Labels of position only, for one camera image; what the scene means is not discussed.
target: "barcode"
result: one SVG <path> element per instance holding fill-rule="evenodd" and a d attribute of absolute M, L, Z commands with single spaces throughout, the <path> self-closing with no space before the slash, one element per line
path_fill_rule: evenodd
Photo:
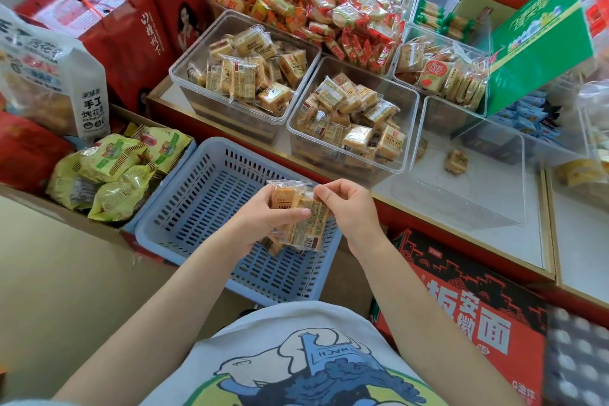
<path fill-rule="evenodd" d="M 304 238 L 304 247 L 306 247 L 307 249 L 313 249 L 315 248 L 314 244 L 317 242 L 315 241 L 317 238 L 312 238 L 311 236 L 306 236 Z"/>

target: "green snack packet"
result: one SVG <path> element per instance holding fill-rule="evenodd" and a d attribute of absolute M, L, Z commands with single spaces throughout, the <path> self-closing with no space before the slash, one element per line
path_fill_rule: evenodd
<path fill-rule="evenodd" d="M 46 188 L 51 199 L 70 210 L 91 209 L 100 186 L 74 170 L 81 157 L 81 153 L 69 154 L 57 162 Z"/>
<path fill-rule="evenodd" d="M 135 139 L 110 134 L 94 147 L 81 151 L 83 157 L 74 169 L 82 176 L 101 183 L 119 179 L 125 171 L 144 158 L 147 146 Z"/>
<path fill-rule="evenodd" d="M 134 165 L 115 182 L 106 183 L 95 195 L 87 216 L 101 222 L 126 221 L 133 217 L 148 197 L 148 184 L 156 165 Z"/>
<path fill-rule="evenodd" d="M 177 164 L 182 152 L 193 140 L 188 135 L 173 129 L 162 127 L 138 126 L 133 135 L 148 147 L 150 161 L 158 167 L 158 171 L 167 174 Z"/>

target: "hand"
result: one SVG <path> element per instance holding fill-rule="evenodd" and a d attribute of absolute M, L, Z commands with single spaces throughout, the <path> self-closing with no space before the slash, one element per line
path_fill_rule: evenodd
<path fill-rule="evenodd" d="M 385 234 L 370 192 L 350 180 L 339 179 L 318 185 L 313 192 L 332 211 L 349 249 L 356 258 L 374 251 Z"/>
<path fill-rule="evenodd" d="M 274 228 L 311 216 L 309 209 L 271 209 L 269 202 L 274 189 L 273 185 L 266 185 L 217 231 L 226 235 L 231 247 L 240 254 L 240 259 L 248 255 L 256 241 L 268 236 Z"/>

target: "light blue basket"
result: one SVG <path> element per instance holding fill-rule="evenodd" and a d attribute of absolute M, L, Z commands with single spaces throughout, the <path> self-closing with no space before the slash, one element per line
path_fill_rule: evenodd
<path fill-rule="evenodd" d="M 304 178 L 232 141 L 210 138 L 148 208 L 135 237 L 150 252 L 181 265 L 266 180 L 274 179 Z M 226 287 L 264 306 L 319 300 L 341 236 L 332 217 L 326 223 L 321 252 L 297 254 L 285 248 L 272 257 L 256 243 L 234 268 Z"/>

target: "white snack bag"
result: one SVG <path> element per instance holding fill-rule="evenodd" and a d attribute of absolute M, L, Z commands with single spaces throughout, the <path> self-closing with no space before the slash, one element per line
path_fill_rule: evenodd
<path fill-rule="evenodd" d="M 0 94 L 9 111 L 87 142 L 110 133 L 106 72 L 80 40 L 0 4 Z"/>

